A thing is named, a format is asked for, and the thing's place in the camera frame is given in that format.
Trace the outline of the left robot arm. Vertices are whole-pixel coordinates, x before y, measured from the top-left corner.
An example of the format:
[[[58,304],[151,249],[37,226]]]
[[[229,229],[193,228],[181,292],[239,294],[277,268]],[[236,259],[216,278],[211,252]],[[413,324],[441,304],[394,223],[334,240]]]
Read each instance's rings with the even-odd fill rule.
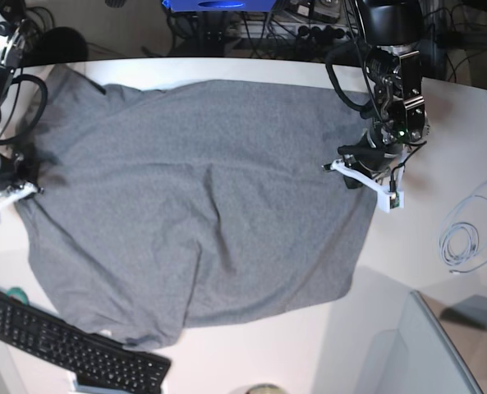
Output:
[[[346,168],[380,184],[396,176],[398,159],[422,146],[426,134],[420,52],[424,18],[417,1],[346,1],[351,38],[324,60],[338,97],[371,122],[361,139],[339,147]],[[359,104],[342,90],[334,70],[338,56],[355,52],[369,99]]]

